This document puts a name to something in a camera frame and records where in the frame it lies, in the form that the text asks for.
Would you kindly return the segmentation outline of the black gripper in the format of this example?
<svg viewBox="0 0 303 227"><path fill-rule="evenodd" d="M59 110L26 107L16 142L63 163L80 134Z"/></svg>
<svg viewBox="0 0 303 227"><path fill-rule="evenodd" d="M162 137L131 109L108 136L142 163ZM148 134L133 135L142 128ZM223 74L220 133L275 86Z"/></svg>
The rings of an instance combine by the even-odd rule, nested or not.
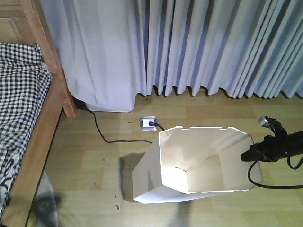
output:
<svg viewBox="0 0 303 227"><path fill-rule="evenodd" d="M273 136L265 136L262 142L251 145L250 150L241 154L243 162L262 161L277 162L282 158L286 158L288 152L283 150L283 146Z"/></svg>

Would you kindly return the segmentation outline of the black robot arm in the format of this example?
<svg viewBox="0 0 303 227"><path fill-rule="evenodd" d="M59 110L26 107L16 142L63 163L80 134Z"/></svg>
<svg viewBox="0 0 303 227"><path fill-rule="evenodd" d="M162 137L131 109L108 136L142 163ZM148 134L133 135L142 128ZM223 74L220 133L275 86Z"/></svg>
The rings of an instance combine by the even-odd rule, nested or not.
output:
<svg viewBox="0 0 303 227"><path fill-rule="evenodd" d="M241 160L243 162L276 162L302 153L303 132L299 131L280 137L267 135L262 142L251 145L249 150L242 153Z"/></svg>

